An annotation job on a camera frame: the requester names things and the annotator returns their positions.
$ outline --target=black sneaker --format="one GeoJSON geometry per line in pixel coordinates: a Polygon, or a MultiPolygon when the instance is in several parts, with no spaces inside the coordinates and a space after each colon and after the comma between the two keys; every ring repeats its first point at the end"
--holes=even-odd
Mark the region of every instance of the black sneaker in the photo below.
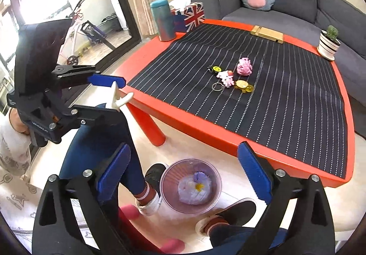
{"type": "Polygon", "coordinates": [[[148,182],[160,197],[160,180],[164,171],[167,169],[167,165],[163,163],[155,163],[152,165],[145,174],[145,181],[148,182]]]}
{"type": "Polygon", "coordinates": [[[223,217],[230,225],[243,226],[253,218],[256,209],[256,203],[252,198],[244,198],[218,212],[216,216],[223,217]]]}
{"type": "Polygon", "coordinates": [[[160,194],[160,180],[161,176],[164,173],[165,169],[167,169],[167,165],[162,163],[155,163],[152,167],[148,169],[145,175],[145,181],[150,184],[151,187],[155,189],[157,192],[154,198],[145,206],[142,206],[138,200],[136,200],[137,208],[140,213],[145,216],[151,216],[155,214],[161,204],[162,196],[160,194]]]}
{"type": "Polygon", "coordinates": [[[207,233],[204,232],[204,229],[208,223],[217,216],[222,217],[230,225],[243,226],[247,224],[251,218],[253,218],[254,214],[256,213],[256,209],[256,203],[252,198],[244,198],[223,209],[217,214],[198,221],[195,230],[197,234],[208,236],[207,233]]]}

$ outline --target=blue gripper pad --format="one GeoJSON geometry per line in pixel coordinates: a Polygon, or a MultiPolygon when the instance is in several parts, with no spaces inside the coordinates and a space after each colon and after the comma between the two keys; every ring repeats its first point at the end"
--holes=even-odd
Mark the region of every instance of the blue gripper pad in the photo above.
{"type": "Polygon", "coordinates": [[[112,198],[121,177],[131,160],[131,150],[127,144],[123,145],[114,159],[109,163],[104,173],[100,176],[96,187],[98,202],[102,204],[112,198]]]}
{"type": "Polygon", "coordinates": [[[94,86],[111,87],[114,81],[117,82],[119,89],[126,85],[126,80],[120,76],[93,74],[88,77],[88,82],[94,86]]]}
{"type": "Polygon", "coordinates": [[[258,162],[253,150],[242,142],[237,148],[237,158],[244,169],[257,197],[269,204],[272,200],[272,184],[258,162]]]}

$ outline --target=white striped pot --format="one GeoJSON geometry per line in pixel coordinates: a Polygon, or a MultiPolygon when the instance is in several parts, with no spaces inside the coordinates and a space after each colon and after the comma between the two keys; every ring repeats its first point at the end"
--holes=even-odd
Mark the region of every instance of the white striped pot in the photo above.
{"type": "Polygon", "coordinates": [[[322,30],[320,33],[319,45],[317,47],[319,54],[321,54],[324,58],[334,61],[334,54],[339,49],[341,43],[329,39],[326,36],[326,31],[322,30]]]}

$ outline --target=pink crumpled object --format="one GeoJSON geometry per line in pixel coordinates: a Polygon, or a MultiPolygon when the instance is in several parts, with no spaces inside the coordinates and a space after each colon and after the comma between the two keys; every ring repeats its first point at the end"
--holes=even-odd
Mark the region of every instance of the pink crumpled object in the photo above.
{"type": "Polygon", "coordinates": [[[216,77],[221,78],[221,81],[226,88],[234,85],[234,81],[232,80],[232,78],[234,77],[234,73],[231,70],[221,71],[217,74],[216,77]]]}
{"type": "Polygon", "coordinates": [[[252,73],[253,67],[248,58],[239,59],[237,73],[242,76],[248,76],[252,73]]]}

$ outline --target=blue jeans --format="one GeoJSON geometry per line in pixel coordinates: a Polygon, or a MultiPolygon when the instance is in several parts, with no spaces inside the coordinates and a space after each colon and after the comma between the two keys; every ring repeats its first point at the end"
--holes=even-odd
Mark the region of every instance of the blue jeans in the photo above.
{"type": "MultiPolygon", "coordinates": [[[[144,175],[140,160],[132,141],[126,117],[120,112],[123,122],[113,126],[100,125],[95,127],[81,126],[77,131],[63,162],[60,178],[79,176],[85,169],[94,169],[98,164],[109,158],[119,145],[124,142],[131,149],[131,161],[127,166],[120,183],[132,194],[140,194],[145,188],[144,175]]],[[[117,190],[114,198],[103,205],[103,210],[115,225],[118,220],[117,190]]],[[[253,228],[233,225],[220,225],[211,231],[213,249],[199,252],[201,255],[235,255],[250,236],[253,228]]],[[[286,229],[279,229],[271,247],[283,242],[286,229]]],[[[157,255],[153,252],[140,251],[142,255],[157,255]]]]}
{"type": "MultiPolygon", "coordinates": [[[[97,107],[105,108],[105,103],[97,107]]],[[[122,142],[131,149],[131,161],[126,168],[121,184],[133,195],[145,188],[144,175],[135,145],[132,141],[126,117],[119,113],[123,122],[117,125],[81,126],[66,153],[60,171],[60,178],[80,176],[85,169],[95,169],[98,164],[113,155],[122,142]]]]}

